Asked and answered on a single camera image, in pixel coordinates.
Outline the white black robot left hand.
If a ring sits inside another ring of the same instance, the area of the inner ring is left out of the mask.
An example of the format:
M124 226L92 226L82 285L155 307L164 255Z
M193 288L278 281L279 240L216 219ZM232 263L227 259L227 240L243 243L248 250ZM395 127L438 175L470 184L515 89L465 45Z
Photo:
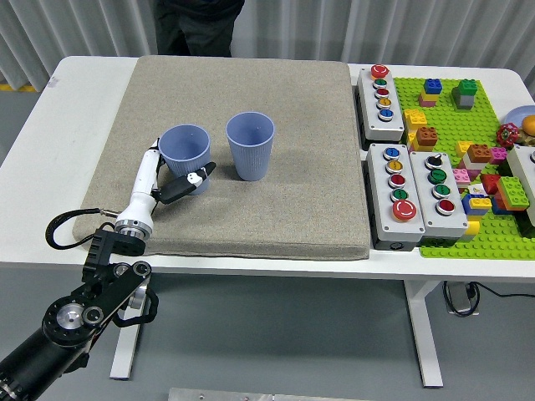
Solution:
M157 177L162 157L158 144L159 140L155 141L144 153L135 177L130 203L116 217L115 231L120 234L148 240L154 228L151 214L156 204L160 202L168 205L191 194L208 182L208 176L217 167L215 162L210 161L200 169L175 178L159 189Z

